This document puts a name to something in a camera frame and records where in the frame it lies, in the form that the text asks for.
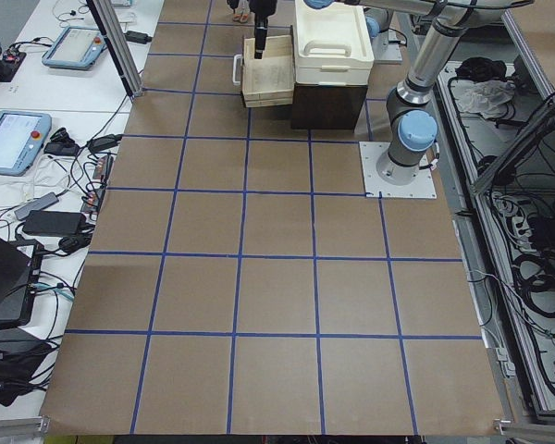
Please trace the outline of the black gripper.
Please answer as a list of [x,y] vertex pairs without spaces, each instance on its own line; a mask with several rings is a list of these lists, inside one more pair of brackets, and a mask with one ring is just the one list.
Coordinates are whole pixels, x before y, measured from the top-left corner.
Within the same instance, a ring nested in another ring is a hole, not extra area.
[[268,18],[276,13],[277,0],[251,0],[254,13],[254,58],[262,59],[267,38]]

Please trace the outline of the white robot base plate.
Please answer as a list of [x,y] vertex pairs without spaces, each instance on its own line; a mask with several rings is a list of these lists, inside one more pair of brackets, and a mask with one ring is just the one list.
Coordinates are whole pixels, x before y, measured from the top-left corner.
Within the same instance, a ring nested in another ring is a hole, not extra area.
[[418,166],[399,166],[389,158],[389,142],[360,142],[364,195],[368,198],[437,198],[434,180],[424,154]]

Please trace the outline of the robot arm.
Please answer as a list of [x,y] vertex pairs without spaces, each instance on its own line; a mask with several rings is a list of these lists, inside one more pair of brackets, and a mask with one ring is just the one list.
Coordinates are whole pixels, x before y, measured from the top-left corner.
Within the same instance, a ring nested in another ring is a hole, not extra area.
[[[414,63],[405,79],[387,99],[393,129],[401,126],[402,116],[423,110],[439,72],[444,68],[461,37],[471,28],[479,28],[500,19],[528,1],[344,1],[347,9],[364,8],[395,11],[432,20]],[[293,89],[291,127],[295,130],[351,130],[367,94],[365,85],[302,85]]]

